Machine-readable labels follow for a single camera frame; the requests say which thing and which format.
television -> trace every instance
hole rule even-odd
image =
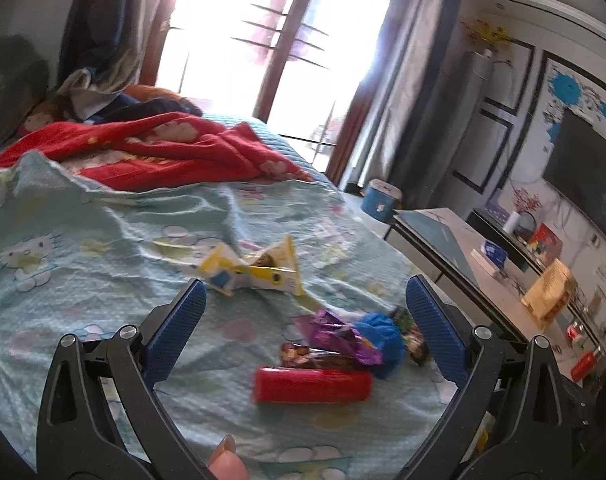
[[[606,237],[606,140],[566,110],[543,178]]]

red package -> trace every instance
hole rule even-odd
[[[528,249],[535,254],[544,266],[549,266],[560,258],[563,242],[545,224],[541,224],[528,243]]]
[[[603,355],[603,352],[600,348],[597,348],[595,351],[590,350],[581,356],[579,361],[572,367],[570,370],[570,376],[572,380],[577,383],[581,379],[585,378],[587,374],[589,374],[594,367],[596,366],[596,362]]]
[[[353,370],[258,368],[257,402],[356,402],[369,397],[372,376]]]

floor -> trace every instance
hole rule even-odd
[[[356,213],[356,216],[358,216],[365,222],[369,230],[381,238],[384,237],[385,232],[387,232],[387,229],[389,228],[389,225],[384,224],[383,222],[379,222],[378,220],[375,220],[374,218],[369,216],[367,213],[361,211],[361,202],[363,201],[363,197],[347,193],[342,193],[342,195],[347,204]]]

bag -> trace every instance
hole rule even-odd
[[[555,259],[521,298],[539,330],[545,330],[568,305],[576,290],[576,280],[561,261]]]

blue bin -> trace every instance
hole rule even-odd
[[[401,190],[378,178],[369,181],[361,210],[379,222],[388,223],[401,202]]]

